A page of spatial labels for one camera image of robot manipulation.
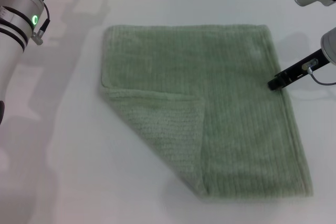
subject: green led ring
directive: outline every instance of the green led ring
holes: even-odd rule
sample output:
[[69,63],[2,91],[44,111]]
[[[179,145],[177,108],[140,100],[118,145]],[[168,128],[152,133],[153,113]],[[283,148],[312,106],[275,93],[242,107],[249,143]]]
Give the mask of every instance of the green led ring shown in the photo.
[[33,22],[33,25],[36,26],[36,24],[38,22],[38,17],[36,15],[33,16],[32,22]]

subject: white table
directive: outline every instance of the white table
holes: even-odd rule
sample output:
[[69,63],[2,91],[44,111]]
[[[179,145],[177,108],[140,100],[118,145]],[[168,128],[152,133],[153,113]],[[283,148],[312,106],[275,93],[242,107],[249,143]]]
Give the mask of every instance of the white table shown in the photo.
[[[101,42],[116,24],[266,24],[283,68],[320,48],[336,6],[293,0],[46,0],[51,24],[10,82],[0,127],[0,222],[334,223],[336,88],[310,77],[288,89],[314,197],[206,204],[99,93]],[[336,67],[316,72],[336,81]]]

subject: towel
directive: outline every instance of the towel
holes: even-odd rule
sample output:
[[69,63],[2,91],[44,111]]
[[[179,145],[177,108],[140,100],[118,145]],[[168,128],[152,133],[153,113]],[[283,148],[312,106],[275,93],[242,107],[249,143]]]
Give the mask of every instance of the towel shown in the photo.
[[312,195],[300,136],[266,26],[114,26],[101,89],[204,198]]

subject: green towel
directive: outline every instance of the green towel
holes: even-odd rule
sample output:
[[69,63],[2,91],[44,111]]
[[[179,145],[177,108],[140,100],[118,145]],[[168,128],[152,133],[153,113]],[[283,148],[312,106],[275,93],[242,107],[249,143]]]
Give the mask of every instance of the green towel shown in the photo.
[[266,26],[114,26],[102,90],[202,197],[310,196],[288,95]]

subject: cable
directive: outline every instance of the cable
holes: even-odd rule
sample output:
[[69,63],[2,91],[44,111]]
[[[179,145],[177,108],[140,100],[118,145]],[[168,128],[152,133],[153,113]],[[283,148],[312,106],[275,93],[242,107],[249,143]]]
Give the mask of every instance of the cable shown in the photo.
[[313,78],[313,80],[317,83],[317,84],[319,84],[319,85],[323,85],[323,86],[333,86],[333,85],[336,85],[336,82],[334,82],[334,83],[322,83],[322,82],[319,82],[316,78],[315,78],[315,76],[313,75],[313,74],[310,74],[310,76]]
[[46,8],[46,11],[47,11],[47,15],[48,15],[48,19],[50,19],[50,13],[49,13],[49,9],[46,5],[46,3],[44,3],[44,7]]

